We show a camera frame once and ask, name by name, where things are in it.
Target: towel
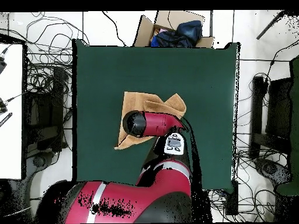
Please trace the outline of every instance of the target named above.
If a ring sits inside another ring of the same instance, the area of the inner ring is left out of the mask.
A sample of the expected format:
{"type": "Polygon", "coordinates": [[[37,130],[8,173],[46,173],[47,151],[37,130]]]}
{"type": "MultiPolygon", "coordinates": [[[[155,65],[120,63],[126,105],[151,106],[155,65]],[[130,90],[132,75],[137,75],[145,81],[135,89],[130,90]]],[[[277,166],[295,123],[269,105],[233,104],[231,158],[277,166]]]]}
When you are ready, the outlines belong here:
{"type": "Polygon", "coordinates": [[[186,105],[178,94],[171,96],[163,102],[157,95],[137,92],[124,92],[123,110],[121,112],[121,123],[119,142],[114,149],[126,149],[134,144],[141,144],[150,140],[152,136],[136,138],[128,135],[123,129],[123,118],[129,111],[148,111],[151,113],[168,113],[181,119],[186,112],[186,105]]]}

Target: floor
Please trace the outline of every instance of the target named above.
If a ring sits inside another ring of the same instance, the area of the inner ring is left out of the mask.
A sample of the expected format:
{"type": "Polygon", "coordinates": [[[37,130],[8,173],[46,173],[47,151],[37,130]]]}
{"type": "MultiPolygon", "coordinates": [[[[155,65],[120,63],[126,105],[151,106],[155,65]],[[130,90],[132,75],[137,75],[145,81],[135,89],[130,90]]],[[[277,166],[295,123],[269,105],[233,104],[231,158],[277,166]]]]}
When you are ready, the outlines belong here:
{"type": "MultiPolygon", "coordinates": [[[[239,71],[239,100],[250,97],[251,91],[249,83],[253,76],[257,73],[267,73],[270,66],[270,61],[273,59],[276,51],[287,47],[291,43],[299,39],[298,26],[299,21],[290,17],[284,17],[267,33],[257,40],[258,34],[267,26],[267,24],[279,13],[279,10],[214,10],[213,24],[210,28],[210,11],[209,10],[190,10],[205,17],[203,23],[203,36],[209,36],[212,30],[214,40],[214,48],[224,48],[229,42],[240,42],[240,71],[239,71]]],[[[140,16],[145,15],[151,21],[154,21],[156,11],[134,11],[134,12],[114,12],[107,13],[117,24],[119,37],[125,42],[127,46],[131,46],[135,39],[136,30],[139,24],[140,16]]],[[[116,36],[116,29],[114,24],[103,15],[102,12],[46,12],[42,20],[39,20],[42,15],[39,13],[10,13],[0,14],[0,33],[9,34],[20,38],[16,32],[27,38],[31,43],[28,47],[31,51],[29,53],[37,53],[29,57],[32,62],[46,60],[46,56],[41,56],[44,53],[42,50],[47,50],[44,45],[53,47],[71,47],[69,38],[84,39],[90,45],[116,45],[122,46],[122,42],[116,36]]],[[[271,80],[285,78],[290,76],[288,61],[299,54],[299,46],[294,46],[278,53],[275,58],[276,62],[271,68],[269,77],[271,80]]],[[[60,56],[60,60],[67,61],[67,50],[64,55],[60,56]]],[[[71,106],[71,99],[67,101],[67,106],[71,106]]],[[[243,100],[238,105],[238,115],[244,116],[238,119],[237,133],[249,133],[251,101],[243,100]]],[[[264,107],[263,113],[263,131],[265,130],[265,121],[267,107],[264,107]]],[[[65,128],[72,127],[72,120],[68,122],[65,128]]],[[[65,138],[72,148],[72,134],[71,130],[65,131],[65,138]]],[[[237,147],[238,150],[245,150],[248,143],[249,135],[238,135],[237,147]]],[[[279,159],[279,154],[273,155],[273,160],[279,159]]],[[[286,164],[286,160],[280,158],[281,164],[286,164]]],[[[72,153],[70,149],[64,149],[59,161],[47,168],[45,171],[39,172],[32,184],[31,197],[38,198],[48,189],[49,186],[60,180],[72,179],[72,153]]],[[[235,218],[231,216],[222,216],[222,209],[219,199],[215,195],[211,195],[211,200],[215,202],[213,208],[213,218],[215,222],[226,221],[263,221],[257,217],[255,211],[251,211],[253,207],[253,199],[250,188],[253,194],[261,189],[272,190],[273,187],[269,180],[263,178],[246,164],[238,169],[239,185],[239,211],[249,213],[240,213],[235,218]]],[[[266,221],[272,221],[271,204],[274,204],[274,196],[268,192],[261,192],[257,195],[257,200],[260,201],[259,212],[261,217],[266,221]]],[[[32,211],[35,212],[38,201],[32,200],[32,211]]]]}

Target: black cable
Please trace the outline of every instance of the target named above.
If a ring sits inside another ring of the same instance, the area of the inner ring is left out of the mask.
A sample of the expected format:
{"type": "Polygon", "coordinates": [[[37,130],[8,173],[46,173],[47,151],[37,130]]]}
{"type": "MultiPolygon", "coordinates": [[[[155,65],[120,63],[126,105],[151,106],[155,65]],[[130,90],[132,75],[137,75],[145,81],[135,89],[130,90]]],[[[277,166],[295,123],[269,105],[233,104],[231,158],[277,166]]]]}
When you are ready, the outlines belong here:
{"type": "Polygon", "coordinates": [[[271,67],[272,67],[272,65],[274,64],[274,61],[275,61],[275,58],[276,58],[277,54],[278,54],[280,51],[283,51],[283,50],[285,50],[285,49],[288,49],[288,48],[290,48],[290,47],[292,47],[292,46],[295,46],[295,45],[296,45],[296,43],[298,43],[298,42],[299,42],[299,40],[296,40],[294,43],[292,43],[292,44],[288,45],[287,47],[284,47],[284,48],[282,48],[282,49],[278,50],[278,51],[275,53],[275,55],[274,55],[274,57],[273,57],[273,59],[272,59],[272,61],[271,61],[271,63],[270,63],[270,67],[269,67],[269,70],[268,70],[267,76],[269,76],[269,73],[270,73],[271,67]]]}
{"type": "Polygon", "coordinates": [[[171,26],[171,22],[169,21],[169,15],[170,15],[170,13],[171,13],[171,11],[168,12],[167,20],[168,20],[168,22],[169,22],[169,25],[171,26]]]}
{"type": "Polygon", "coordinates": [[[126,47],[127,45],[120,39],[120,37],[119,37],[119,32],[118,32],[118,30],[117,30],[117,26],[116,26],[116,24],[115,24],[115,22],[114,22],[114,20],[112,20],[104,11],[102,11],[102,13],[109,19],[109,20],[111,20],[112,22],[113,22],[113,24],[115,25],[115,28],[116,28],[116,36],[117,36],[117,38],[123,43],[123,45],[126,47]]]}
{"type": "Polygon", "coordinates": [[[41,198],[31,198],[30,200],[41,200],[41,198]]]}
{"type": "Polygon", "coordinates": [[[63,133],[65,143],[68,145],[67,138],[65,137],[65,132],[63,133]]]}
{"type": "Polygon", "coordinates": [[[10,44],[9,46],[7,46],[4,50],[3,50],[3,52],[1,52],[1,54],[6,54],[6,52],[8,51],[8,48],[9,47],[11,47],[13,44],[10,44]]]}

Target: green mat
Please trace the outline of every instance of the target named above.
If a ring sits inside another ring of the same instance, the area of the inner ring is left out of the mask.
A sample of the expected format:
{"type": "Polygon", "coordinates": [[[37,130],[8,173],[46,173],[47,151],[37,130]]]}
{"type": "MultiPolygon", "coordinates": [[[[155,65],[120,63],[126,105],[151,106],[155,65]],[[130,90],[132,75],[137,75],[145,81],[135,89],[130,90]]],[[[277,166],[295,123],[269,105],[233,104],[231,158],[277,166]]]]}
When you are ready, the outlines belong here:
{"type": "Polygon", "coordinates": [[[135,184],[152,140],[113,149],[124,92],[152,93],[162,100],[177,93],[195,134],[203,188],[231,188],[237,43],[223,50],[76,44],[78,181],[135,184]]]}

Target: white floor tile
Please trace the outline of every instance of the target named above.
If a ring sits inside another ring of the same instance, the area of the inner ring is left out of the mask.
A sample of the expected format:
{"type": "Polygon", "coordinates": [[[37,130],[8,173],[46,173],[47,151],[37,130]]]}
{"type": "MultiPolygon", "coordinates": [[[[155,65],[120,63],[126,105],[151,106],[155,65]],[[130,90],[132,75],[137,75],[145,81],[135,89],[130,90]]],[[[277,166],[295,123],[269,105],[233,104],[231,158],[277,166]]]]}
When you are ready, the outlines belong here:
{"type": "Polygon", "coordinates": [[[233,10],[213,11],[214,48],[224,48],[229,42],[232,42],[233,12],[233,10]]]}
{"type": "MultiPolygon", "coordinates": [[[[299,23],[284,17],[257,40],[257,36],[279,10],[236,10],[234,42],[241,43],[241,58],[272,60],[276,51],[299,39],[299,23]]],[[[277,60],[291,60],[299,54],[299,45],[278,53],[277,60]]]]}
{"type": "MultiPolygon", "coordinates": [[[[39,13],[33,14],[14,12],[9,15],[9,29],[17,31],[30,42],[36,43],[37,46],[28,45],[33,53],[40,52],[39,48],[47,51],[46,45],[52,46],[53,50],[56,50],[55,47],[71,47],[70,39],[82,38],[82,12],[46,12],[45,17],[38,16],[39,13]]],[[[11,36],[22,39],[18,34],[11,33],[11,36]]]]}
{"type": "MultiPolygon", "coordinates": [[[[131,46],[136,37],[141,15],[149,16],[152,20],[156,13],[156,11],[146,13],[144,11],[108,11],[106,14],[115,22],[119,38],[126,46],[131,46]]],[[[101,11],[84,12],[84,32],[91,46],[123,46],[117,38],[115,25],[101,11]]]]}
{"type": "Polygon", "coordinates": [[[0,12],[0,33],[7,35],[7,29],[8,29],[8,15],[0,12]]]}

